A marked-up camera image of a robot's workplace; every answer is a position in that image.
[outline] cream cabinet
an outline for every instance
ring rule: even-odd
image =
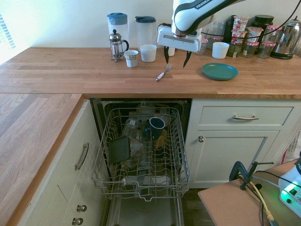
[[[300,126],[298,100],[193,99],[186,138],[190,188],[228,182],[236,161],[247,169],[254,161],[276,163]]]
[[[99,146],[85,101],[18,226],[99,226],[108,205],[91,180]]]

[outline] teal plate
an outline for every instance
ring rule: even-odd
[[[208,77],[221,81],[234,79],[238,74],[235,67],[219,63],[206,64],[202,67],[202,70]]]

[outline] butcher block countertop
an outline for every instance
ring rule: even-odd
[[[82,99],[275,98],[301,99],[301,59],[226,57],[184,51],[170,57],[172,70],[159,81],[166,62],[128,68],[111,60],[109,48],[29,48],[0,65],[0,219],[16,226],[77,115]],[[207,63],[238,69],[230,81],[202,73]]]
[[[244,57],[219,60],[192,53],[186,67],[186,52],[176,51],[171,71],[159,81],[166,67],[163,49],[156,60],[129,68],[125,61],[111,60],[109,48],[29,48],[0,65],[0,93],[80,93],[85,97],[141,98],[281,98],[301,99],[301,60]],[[238,76],[215,81],[202,66],[224,63]]]

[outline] dishwasher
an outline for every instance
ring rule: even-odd
[[[174,100],[98,103],[94,108],[102,112],[97,118],[102,118],[98,123],[103,126],[91,178],[111,201],[106,226],[183,226],[181,197],[190,176],[182,126],[188,123],[190,104]],[[159,142],[143,136],[151,117],[166,121]],[[109,143],[122,136],[128,119],[140,122],[135,139],[143,144],[142,151],[134,164],[111,164]]]

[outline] cabinet handle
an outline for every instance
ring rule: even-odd
[[[81,156],[79,158],[79,162],[75,164],[75,170],[80,170],[81,166],[84,164],[84,161],[86,159],[86,156],[88,154],[89,150],[89,143],[85,143],[83,145],[83,152],[81,153]]]
[[[83,218],[73,218],[72,220],[72,225],[81,225],[82,223],[84,223]]]
[[[86,205],[77,205],[76,211],[77,212],[85,212],[87,210],[87,206]]]
[[[205,141],[205,138],[204,138],[203,136],[199,136],[199,137],[198,137],[198,141],[199,141],[200,143],[203,143],[203,142]]]
[[[253,115],[251,118],[241,118],[241,117],[237,117],[236,115],[234,115],[233,119],[236,119],[236,120],[259,120],[259,118],[255,117],[255,115]]]

